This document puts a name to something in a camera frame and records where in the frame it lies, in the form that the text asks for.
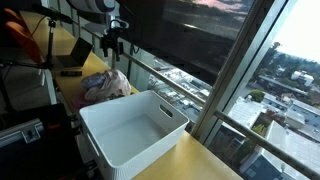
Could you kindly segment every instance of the black cable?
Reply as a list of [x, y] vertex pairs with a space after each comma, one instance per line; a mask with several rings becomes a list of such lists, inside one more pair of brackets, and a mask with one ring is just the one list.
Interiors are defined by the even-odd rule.
[[[24, 46], [24, 44], [25, 43], [27, 43], [27, 41], [33, 36], [33, 34], [37, 31], [37, 29], [38, 29], [38, 27], [39, 27], [39, 25], [40, 25], [40, 23], [41, 23], [41, 21], [45, 18], [46, 16], [43, 16], [40, 20], [39, 20], [39, 22], [38, 22], [38, 24], [37, 24], [37, 26], [36, 26], [36, 28], [33, 30], [33, 32], [30, 34], [30, 36], [23, 42], [23, 44], [22, 44], [22, 46]], [[17, 58], [18, 58], [18, 56], [19, 56], [19, 53], [17, 53], [16, 54], [16, 56], [13, 58], [13, 62], [14, 61], [16, 61], [17, 60]], [[12, 64], [10, 65], [10, 67], [9, 67], [9, 69], [7, 70], [7, 72], [6, 72], [6, 74], [4, 75], [4, 77], [3, 77], [3, 80], [5, 81], [6, 80], [6, 78], [7, 78], [7, 76], [8, 76], [8, 74], [9, 74], [9, 72], [10, 72], [10, 70], [11, 70], [11, 68], [12, 68]]]

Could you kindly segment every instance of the bin handle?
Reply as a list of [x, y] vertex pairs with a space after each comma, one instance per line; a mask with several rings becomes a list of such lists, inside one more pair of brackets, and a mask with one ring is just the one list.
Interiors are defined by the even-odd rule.
[[94, 144], [93, 141], [91, 140], [91, 137], [90, 137], [90, 135], [89, 135], [88, 133], [87, 133], [87, 136], [88, 136], [88, 139], [89, 139], [90, 143], [91, 143], [92, 146], [93, 146], [94, 151], [96, 151], [97, 155], [99, 156], [98, 149], [96, 148], [95, 144]]
[[172, 112], [171, 111], [169, 111], [166, 107], [164, 107], [163, 105], [161, 105], [160, 104], [160, 110], [162, 111], [162, 112], [164, 112], [167, 116], [169, 116], [170, 118], [172, 118]]

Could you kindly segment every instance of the white plastic bin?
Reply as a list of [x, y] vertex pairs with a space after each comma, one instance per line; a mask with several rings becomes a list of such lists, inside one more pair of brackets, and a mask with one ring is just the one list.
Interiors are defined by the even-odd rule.
[[179, 140], [189, 120], [153, 91], [80, 110], [104, 179], [132, 179]]

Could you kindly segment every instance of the orange object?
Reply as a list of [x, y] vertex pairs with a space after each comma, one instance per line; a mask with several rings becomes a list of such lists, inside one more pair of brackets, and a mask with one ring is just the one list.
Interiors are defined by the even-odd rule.
[[40, 54], [40, 49], [33, 39], [29, 30], [20, 24], [8, 21], [6, 23], [6, 29], [9, 31], [10, 35], [17, 41], [21, 46], [23, 51], [36, 63], [42, 63], [42, 56]]
[[19, 14], [17, 14], [16, 12], [14, 12], [13, 10], [11, 10], [9, 8], [5, 8], [3, 11], [6, 16], [5, 17], [6, 21], [13, 21], [13, 22], [20, 24], [23, 27], [27, 27], [23, 18]]

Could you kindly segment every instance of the wooden desk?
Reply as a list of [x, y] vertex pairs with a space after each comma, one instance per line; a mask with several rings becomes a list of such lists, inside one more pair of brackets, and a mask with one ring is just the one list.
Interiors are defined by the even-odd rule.
[[[33, 31], [37, 22], [42, 16], [29, 12], [21, 12], [30, 31]], [[41, 52], [47, 54], [47, 42], [49, 36], [49, 27], [47, 20], [39, 25], [34, 38], [39, 45]], [[55, 28], [53, 55], [68, 54], [76, 39], [66, 30], [61, 28], [58, 23]], [[53, 76], [66, 98], [69, 107], [73, 112], [74, 108], [70, 99], [74, 94], [84, 92], [80, 88], [80, 81], [83, 77], [95, 72], [102, 72], [109, 67], [103, 63], [96, 55], [91, 53], [84, 67], [82, 77], [61, 77], [58, 71], [53, 71]], [[166, 179], [166, 180], [206, 180], [206, 179], [241, 179], [227, 165], [214, 156], [209, 150], [196, 141], [190, 134], [184, 132], [178, 144], [151, 164], [148, 168], [138, 174], [134, 179]]]

